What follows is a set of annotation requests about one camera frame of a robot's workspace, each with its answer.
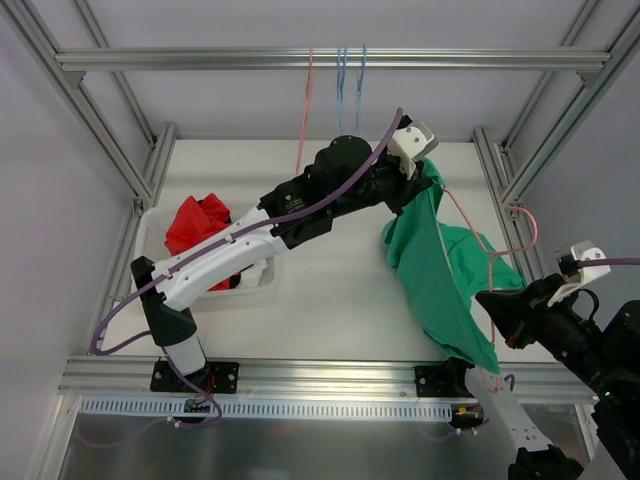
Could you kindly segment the green tank top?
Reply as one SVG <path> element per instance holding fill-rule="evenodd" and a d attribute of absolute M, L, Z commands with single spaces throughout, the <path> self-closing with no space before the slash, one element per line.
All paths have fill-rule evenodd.
<path fill-rule="evenodd" d="M 401 282 L 411 311 L 426 336 L 446 355 L 492 373 L 499 371 L 495 347 L 471 315 L 472 299 L 490 287 L 519 290 L 523 278 L 493 251 L 485 236 L 437 220 L 444 179 L 429 159 L 423 176 L 434 182 L 403 214 L 388 222 L 381 243 L 385 261 Z"/>

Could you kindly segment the blue hanger with black top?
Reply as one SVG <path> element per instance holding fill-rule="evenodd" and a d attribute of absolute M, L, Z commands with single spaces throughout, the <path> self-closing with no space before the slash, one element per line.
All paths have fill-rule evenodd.
<path fill-rule="evenodd" d="M 339 63 L 339 80 L 338 80 L 338 92 L 340 96 L 344 96 L 344 86 L 346 82 L 348 63 L 348 47 L 343 46 L 341 50 L 340 63 Z"/>

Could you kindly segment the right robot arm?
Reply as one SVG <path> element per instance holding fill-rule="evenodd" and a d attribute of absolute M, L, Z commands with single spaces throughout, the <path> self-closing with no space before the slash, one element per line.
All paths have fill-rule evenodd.
<path fill-rule="evenodd" d="M 566 456 L 543 434 L 509 389 L 487 392 L 476 365 L 457 358 L 444 368 L 448 388 L 472 395 L 515 460 L 510 479 L 636 479 L 639 476 L 639 303 L 625 303 L 605 329 L 572 309 L 575 297 L 552 299 L 564 284 L 550 275 L 521 290 L 481 291 L 478 303 L 505 343 L 539 343 L 597 397 L 592 413 L 599 443 L 587 466 Z"/>

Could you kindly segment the white tank top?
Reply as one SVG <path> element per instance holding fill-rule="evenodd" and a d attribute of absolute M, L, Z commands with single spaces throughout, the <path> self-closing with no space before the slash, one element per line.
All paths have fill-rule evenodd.
<path fill-rule="evenodd" d="M 240 272 L 240 288 L 256 288 L 259 286 L 264 271 L 268 268 L 266 260 L 260 260 Z"/>

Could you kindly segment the red tank top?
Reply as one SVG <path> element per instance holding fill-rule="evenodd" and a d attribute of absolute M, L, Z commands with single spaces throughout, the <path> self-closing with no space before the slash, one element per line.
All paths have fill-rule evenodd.
<path fill-rule="evenodd" d="M 189 196 L 178 208 L 166 232 L 164 245 L 172 256 L 189 250 L 231 224 L 231 212 L 221 200 L 226 210 L 215 217 L 204 214 L 198 201 Z"/>

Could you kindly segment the blue hanger with red top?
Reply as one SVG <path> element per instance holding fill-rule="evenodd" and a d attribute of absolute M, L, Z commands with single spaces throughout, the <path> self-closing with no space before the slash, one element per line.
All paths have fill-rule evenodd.
<path fill-rule="evenodd" d="M 355 104 L 356 110 L 355 110 L 354 134 L 359 133 L 360 128 L 361 128 L 362 97 L 363 97 L 363 87 L 364 87 L 367 56 L 368 56 L 368 49 L 367 49 L 366 44 L 364 44 L 363 47 L 362 47 L 362 55 L 361 55 L 360 67 L 359 67 L 358 74 L 357 74 L 357 79 L 356 79 L 356 104 Z"/>

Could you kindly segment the light blue hanger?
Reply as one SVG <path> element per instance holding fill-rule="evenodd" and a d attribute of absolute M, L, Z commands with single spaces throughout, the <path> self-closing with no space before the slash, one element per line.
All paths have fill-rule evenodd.
<path fill-rule="evenodd" d="M 340 135 L 343 134 L 344 83 L 347 52 L 346 46 L 340 46 L 337 50 L 336 58 L 336 127 Z"/>

